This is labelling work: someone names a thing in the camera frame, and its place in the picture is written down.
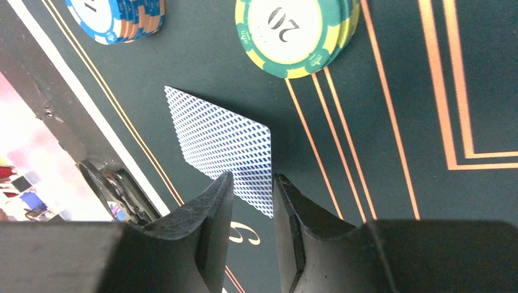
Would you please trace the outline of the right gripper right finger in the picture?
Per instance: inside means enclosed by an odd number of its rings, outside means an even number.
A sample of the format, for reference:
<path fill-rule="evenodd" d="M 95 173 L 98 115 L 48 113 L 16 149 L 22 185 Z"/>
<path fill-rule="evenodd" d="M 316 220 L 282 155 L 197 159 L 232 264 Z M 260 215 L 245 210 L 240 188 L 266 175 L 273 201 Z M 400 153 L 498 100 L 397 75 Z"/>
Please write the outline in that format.
<path fill-rule="evenodd" d="M 354 226 L 273 179 L 282 292 L 516 292 L 517 228 L 490 220 Z"/>

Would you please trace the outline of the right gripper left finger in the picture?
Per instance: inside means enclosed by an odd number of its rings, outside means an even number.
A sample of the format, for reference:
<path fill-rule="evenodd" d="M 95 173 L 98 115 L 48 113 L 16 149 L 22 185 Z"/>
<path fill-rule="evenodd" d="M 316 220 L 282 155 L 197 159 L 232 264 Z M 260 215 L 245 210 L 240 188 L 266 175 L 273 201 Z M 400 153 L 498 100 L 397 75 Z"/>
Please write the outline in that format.
<path fill-rule="evenodd" d="M 145 226 L 2 222 L 2 292 L 221 292 L 233 174 Z"/>

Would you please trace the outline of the single blue playing card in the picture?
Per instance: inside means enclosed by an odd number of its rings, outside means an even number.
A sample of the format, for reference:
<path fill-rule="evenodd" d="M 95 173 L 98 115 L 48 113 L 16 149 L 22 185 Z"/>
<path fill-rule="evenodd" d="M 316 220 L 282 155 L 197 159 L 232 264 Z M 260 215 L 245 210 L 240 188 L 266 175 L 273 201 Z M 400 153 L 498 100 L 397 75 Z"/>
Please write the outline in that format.
<path fill-rule="evenodd" d="M 171 86 L 164 93 L 184 160 L 211 179 L 233 173 L 234 194 L 273 218 L 270 129 Z"/>

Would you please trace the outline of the green poker chip stack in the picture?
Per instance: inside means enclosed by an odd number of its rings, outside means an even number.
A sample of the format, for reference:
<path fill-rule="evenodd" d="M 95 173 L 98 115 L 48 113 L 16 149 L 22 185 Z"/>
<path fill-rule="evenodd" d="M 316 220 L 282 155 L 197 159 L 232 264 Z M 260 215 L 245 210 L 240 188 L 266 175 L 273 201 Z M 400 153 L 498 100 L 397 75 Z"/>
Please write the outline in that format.
<path fill-rule="evenodd" d="M 236 1 L 235 24 L 248 58 L 283 79 L 334 61 L 356 31 L 359 1 Z"/>

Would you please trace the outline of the blue chip stack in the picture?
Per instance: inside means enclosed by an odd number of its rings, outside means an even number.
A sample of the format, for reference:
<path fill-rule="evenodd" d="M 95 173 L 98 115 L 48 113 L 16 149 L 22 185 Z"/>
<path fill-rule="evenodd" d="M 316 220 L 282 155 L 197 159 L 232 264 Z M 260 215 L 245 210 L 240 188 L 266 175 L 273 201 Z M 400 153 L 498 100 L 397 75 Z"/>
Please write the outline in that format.
<path fill-rule="evenodd" d="M 66 0 L 83 31 L 104 45 L 131 43 L 158 32 L 164 23 L 163 0 Z"/>

